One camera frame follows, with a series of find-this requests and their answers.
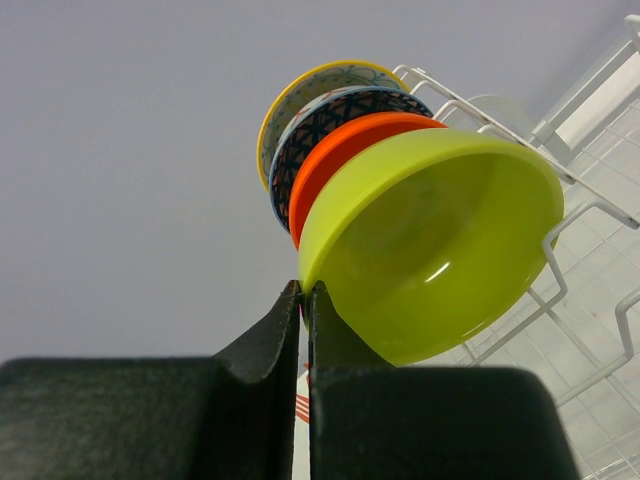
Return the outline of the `orange bowl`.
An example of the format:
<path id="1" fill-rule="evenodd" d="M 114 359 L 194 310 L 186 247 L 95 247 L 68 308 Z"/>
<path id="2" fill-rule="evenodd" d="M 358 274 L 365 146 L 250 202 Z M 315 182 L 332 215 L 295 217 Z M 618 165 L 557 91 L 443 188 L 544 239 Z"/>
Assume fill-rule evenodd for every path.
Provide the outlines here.
<path id="1" fill-rule="evenodd" d="M 421 129 L 446 128 L 430 117 L 407 112 L 379 112 L 353 119 L 335 129 L 304 160 L 289 200 L 289 231 L 296 249 L 318 194 L 355 155 L 389 137 Z"/>

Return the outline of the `yellow rimmed patterned bowl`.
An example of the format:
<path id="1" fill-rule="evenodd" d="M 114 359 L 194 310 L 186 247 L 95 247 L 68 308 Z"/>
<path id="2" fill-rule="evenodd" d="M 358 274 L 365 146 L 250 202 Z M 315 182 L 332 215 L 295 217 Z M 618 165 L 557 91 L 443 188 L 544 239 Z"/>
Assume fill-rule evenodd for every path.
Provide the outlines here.
<path id="1" fill-rule="evenodd" d="M 392 71 L 363 60 L 329 62 L 303 73 L 274 100 L 258 133 L 256 164 L 265 190 L 268 190 L 268 177 L 278 142 L 298 112 L 317 97 L 352 85 L 385 86 L 409 91 L 407 84 Z"/>

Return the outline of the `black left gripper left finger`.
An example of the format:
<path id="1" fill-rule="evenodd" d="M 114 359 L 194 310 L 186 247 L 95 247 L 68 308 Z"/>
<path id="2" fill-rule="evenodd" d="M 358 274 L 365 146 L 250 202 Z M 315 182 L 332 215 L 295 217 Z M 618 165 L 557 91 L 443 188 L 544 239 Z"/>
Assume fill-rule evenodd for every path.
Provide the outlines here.
<path id="1" fill-rule="evenodd" d="M 1 367 L 5 479 L 288 479 L 300 287 L 207 357 Z"/>

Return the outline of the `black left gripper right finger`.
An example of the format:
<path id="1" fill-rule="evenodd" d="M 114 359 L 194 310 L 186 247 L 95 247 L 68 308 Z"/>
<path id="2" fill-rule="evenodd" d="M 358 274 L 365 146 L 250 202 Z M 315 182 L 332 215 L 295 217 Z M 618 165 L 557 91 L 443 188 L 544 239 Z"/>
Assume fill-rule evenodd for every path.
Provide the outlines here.
<path id="1" fill-rule="evenodd" d="M 315 479 L 575 479 L 554 401 L 514 367 L 395 367 L 337 313 L 327 287 L 310 327 Z"/>

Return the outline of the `blue triangle patterned bowl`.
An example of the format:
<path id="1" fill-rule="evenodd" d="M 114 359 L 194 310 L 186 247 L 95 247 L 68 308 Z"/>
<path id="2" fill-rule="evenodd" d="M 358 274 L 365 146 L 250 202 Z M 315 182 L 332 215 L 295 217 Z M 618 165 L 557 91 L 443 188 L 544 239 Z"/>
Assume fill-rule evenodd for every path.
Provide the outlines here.
<path id="1" fill-rule="evenodd" d="M 289 201 L 296 176 L 318 143 L 351 120 L 381 112 L 413 113 L 431 118 L 432 110 L 416 96 L 391 87 L 353 86 L 334 89 L 312 101 L 276 148 L 268 177 L 275 217 L 289 229 Z"/>

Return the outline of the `lime green bowl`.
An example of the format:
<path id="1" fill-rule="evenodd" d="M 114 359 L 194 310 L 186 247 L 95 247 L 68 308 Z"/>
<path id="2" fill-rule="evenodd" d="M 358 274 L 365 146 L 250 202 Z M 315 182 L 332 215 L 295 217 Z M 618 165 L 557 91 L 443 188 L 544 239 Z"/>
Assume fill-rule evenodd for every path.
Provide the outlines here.
<path id="1" fill-rule="evenodd" d="M 321 190 L 299 280 L 304 292 L 322 282 L 386 361 L 416 363 L 519 300 L 563 215 L 559 179 L 534 151 L 471 131 L 414 130 L 355 155 Z"/>

